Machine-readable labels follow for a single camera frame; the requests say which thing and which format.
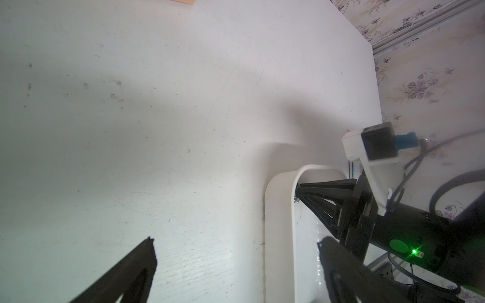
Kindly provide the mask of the peach plastic desk organizer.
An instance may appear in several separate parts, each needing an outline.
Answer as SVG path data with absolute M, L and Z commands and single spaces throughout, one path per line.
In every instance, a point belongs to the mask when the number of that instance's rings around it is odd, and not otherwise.
M 187 4 L 187 5 L 194 5 L 196 0 L 173 0 L 173 1 L 178 2 L 178 3 Z

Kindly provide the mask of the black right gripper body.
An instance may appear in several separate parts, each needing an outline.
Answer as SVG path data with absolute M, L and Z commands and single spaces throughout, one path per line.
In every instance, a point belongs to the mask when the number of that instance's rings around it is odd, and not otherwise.
M 344 202 L 339 242 L 364 261 L 378 214 L 378 205 L 365 174 L 356 180 L 351 195 Z

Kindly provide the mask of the white plastic storage box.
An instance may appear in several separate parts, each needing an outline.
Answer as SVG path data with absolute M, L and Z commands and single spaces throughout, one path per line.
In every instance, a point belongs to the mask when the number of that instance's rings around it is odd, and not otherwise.
M 331 235 L 295 196 L 305 183 L 341 181 L 336 167 L 305 165 L 277 174 L 265 192 L 266 302 L 329 302 L 318 243 Z

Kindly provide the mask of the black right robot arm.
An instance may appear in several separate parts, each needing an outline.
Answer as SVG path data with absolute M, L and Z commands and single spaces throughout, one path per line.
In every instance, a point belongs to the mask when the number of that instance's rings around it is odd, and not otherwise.
M 462 288 L 484 290 L 484 196 L 479 196 L 455 219 L 439 216 L 436 205 L 452 189 L 484 181 L 484 170 L 459 175 L 431 197 L 429 210 L 398 205 L 378 214 L 365 176 L 296 187 L 303 202 L 330 231 L 318 243 L 327 288 L 333 302 L 452 302 Z M 363 265 L 374 245 L 411 265 L 455 284 L 437 287 L 423 279 L 409 287 L 379 278 Z

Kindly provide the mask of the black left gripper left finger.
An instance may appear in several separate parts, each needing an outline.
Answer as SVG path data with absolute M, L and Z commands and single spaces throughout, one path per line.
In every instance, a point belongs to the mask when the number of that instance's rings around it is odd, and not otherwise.
M 130 251 L 73 302 L 146 302 L 157 268 L 154 239 Z

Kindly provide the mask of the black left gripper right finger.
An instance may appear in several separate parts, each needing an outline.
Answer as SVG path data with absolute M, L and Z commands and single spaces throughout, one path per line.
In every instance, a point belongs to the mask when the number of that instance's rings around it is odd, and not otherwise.
M 370 271 L 331 237 L 318 243 L 331 302 L 409 302 L 389 279 Z

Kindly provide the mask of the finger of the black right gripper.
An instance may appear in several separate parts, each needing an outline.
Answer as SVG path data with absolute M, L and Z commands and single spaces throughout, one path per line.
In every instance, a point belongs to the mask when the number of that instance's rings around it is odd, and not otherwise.
M 300 194 L 302 201 L 336 239 L 346 235 L 344 218 L 345 199 L 315 194 Z
M 346 197 L 352 194 L 356 183 L 356 179 L 344 179 L 320 183 L 301 183 L 296 187 L 296 195 Z

